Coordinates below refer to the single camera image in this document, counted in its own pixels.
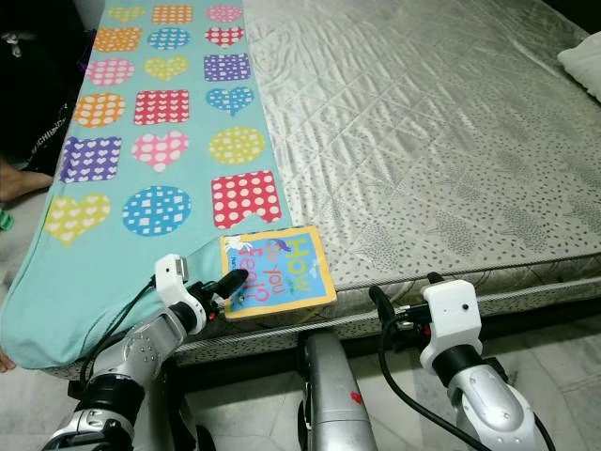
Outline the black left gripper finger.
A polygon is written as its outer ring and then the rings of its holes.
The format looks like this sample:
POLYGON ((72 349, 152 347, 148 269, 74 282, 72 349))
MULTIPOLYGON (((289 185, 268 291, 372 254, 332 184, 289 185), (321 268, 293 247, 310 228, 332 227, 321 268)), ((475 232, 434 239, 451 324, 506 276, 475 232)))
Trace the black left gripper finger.
POLYGON ((249 272, 246 270, 231 270, 227 275, 224 275, 218 282, 211 285, 213 295, 223 300, 229 300, 237 293, 249 278, 249 272))

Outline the yellow-edged children's book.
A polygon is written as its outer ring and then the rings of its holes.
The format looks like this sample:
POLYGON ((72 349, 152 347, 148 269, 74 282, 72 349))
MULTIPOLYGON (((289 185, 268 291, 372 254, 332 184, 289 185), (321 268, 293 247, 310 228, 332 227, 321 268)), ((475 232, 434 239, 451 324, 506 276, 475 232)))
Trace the yellow-edged children's book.
POLYGON ((251 319, 334 303, 336 289, 316 226, 219 238, 222 271, 249 272, 224 307, 228 319, 251 319))

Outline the black bed base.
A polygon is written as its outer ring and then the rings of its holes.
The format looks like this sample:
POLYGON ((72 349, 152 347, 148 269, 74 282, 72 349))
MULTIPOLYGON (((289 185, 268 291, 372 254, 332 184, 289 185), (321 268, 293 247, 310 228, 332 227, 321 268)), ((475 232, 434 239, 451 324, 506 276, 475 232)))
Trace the black bed base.
MULTIPOLYGON (((587 300, 541 306, 528 312, 490 315, 484 318, 481 339, 485 342, 500 336, 559 325, 576 319, 601 317, 601 300, 587 300)), ((223 385, 270 375, 297 372, 301 366, 300 340, 323 328, 300 328, 284 334, 249 336, 222 340, 202 340, 192 349, 180 349, 168 364, 168 394, 183 395, 223 385)))

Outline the grey robot right leg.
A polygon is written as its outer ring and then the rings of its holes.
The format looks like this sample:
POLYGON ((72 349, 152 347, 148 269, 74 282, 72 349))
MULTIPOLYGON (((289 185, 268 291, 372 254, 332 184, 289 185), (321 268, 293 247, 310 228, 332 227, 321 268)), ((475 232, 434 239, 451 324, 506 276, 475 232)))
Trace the grey robot right leg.
POLYGON ((301 451, 378 451, 372 422, 338 336, 313 330, 300 336, 304 399, 298 405, 301 451))

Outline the teal blanket with coloured shapes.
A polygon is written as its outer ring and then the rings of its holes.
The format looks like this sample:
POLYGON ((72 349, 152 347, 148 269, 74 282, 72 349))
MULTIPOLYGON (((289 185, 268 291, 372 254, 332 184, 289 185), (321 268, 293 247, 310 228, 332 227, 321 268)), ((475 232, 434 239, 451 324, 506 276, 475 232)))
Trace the teal blanket with coloured shapes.
POLYGON ((167 254, 289 227, 240 0, 107 0, 55 180, 1 304, 17 365, 71 365, 167 254))

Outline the grey quilted mattress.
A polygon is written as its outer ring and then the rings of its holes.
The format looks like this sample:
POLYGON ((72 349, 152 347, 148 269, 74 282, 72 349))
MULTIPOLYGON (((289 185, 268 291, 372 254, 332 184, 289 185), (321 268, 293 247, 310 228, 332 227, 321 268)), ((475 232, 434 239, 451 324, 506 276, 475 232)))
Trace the grey quilted mattress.
MULTIPOLYGON (((366 290, 413 303, 430 272, 485 315, 601 298, 601 102, 557 59, 579 26, 542 0, 240 2, 289 218, 317 227, 336 300, 212 319, 182 349, 370 335, 366 290)), ((194 279, 223 273, 218 240, 194 279)))

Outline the black bag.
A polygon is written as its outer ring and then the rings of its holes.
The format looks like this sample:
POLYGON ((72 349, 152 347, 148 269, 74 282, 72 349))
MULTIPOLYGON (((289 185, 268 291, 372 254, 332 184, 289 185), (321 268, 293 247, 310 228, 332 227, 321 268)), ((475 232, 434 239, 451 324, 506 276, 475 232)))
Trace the black bag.
POLYGON ((0 151, 9 163, 51 175, 66 132, 66 103, 76 99, 87 34, 65 24, 4 14, 1 30, 0 151))

